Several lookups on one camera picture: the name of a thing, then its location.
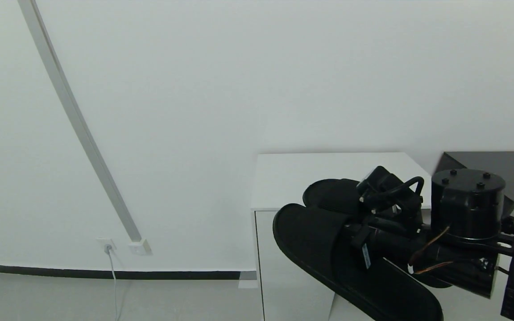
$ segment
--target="slipper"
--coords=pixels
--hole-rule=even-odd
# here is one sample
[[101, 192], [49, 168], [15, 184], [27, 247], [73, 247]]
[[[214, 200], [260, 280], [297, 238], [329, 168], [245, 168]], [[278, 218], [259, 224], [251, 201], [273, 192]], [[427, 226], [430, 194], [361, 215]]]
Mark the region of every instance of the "slipper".
[[[312, 183], [303, 193], [303, 203], [306, 207], [318, 207], [343, 214], [357, 214], [359, 198], [356, 186], [359, 181], [351, 179], [323, 179]], [[378, 217], [391, 218], [392, 209], [377, 213]], [[408, 265], [392, 260], [396, 266], [408, 272]], [[416, 280], [434, 288], [448, 288], [451, 284], [443, 282], [429, 274], [412, 275]]]
[[376, 321], [442, 321], [441, 305], [423, 285], [384, 259], [362, 270], [341, 233], [348, 215], [289, 204], [275, 215], [273, 235], [297, 266]]

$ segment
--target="power cord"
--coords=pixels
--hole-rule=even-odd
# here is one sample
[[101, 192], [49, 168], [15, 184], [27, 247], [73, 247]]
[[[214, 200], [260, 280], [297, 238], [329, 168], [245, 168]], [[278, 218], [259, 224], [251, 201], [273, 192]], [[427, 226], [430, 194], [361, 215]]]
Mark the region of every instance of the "power cord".
[[110, 268], [112, 271], [112, 278], [114, 279], [114, 321], [118, 321], [120, 315], [118, 314], [118, 300], [116, 299], [116, 274], [114, 274], [114, 264], [112, 264], [112, 256], [110, 256], [111, 250], [112, 245], [106, 244], [104, 246], [104, 253], [108, 254], [108, 258], [110, 260]]

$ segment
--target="black motor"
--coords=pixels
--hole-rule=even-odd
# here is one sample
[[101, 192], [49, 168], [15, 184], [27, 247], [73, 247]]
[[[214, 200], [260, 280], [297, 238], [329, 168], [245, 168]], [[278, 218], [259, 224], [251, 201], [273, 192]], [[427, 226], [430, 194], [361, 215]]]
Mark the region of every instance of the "black motor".
[[494, 173], [447, 170], [432, 177], [432, 231], [461, 242], [485, 242], [501, 232], [505, 181]]

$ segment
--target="sticker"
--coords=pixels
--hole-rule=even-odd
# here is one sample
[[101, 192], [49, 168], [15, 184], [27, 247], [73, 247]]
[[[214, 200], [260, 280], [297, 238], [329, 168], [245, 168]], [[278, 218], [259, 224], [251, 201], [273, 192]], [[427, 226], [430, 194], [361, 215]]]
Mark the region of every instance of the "sticker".
[[362, 254], [365, 256], [365, 264], [367, 270], [372, 264], [370, 263], [370, 255], [368, 254], [368, 247], [366, 246], [366, 243], [362, 246]]

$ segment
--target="floor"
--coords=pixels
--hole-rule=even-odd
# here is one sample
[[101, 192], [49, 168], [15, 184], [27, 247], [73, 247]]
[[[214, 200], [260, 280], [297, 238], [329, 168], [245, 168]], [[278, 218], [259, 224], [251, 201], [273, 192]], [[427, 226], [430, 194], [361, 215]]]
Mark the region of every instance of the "floor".
[[[120, 321], [259, 321], [239, 281], [119, 280]], [[0, 274], [0, 321], [113, 321], [114, 282]]]

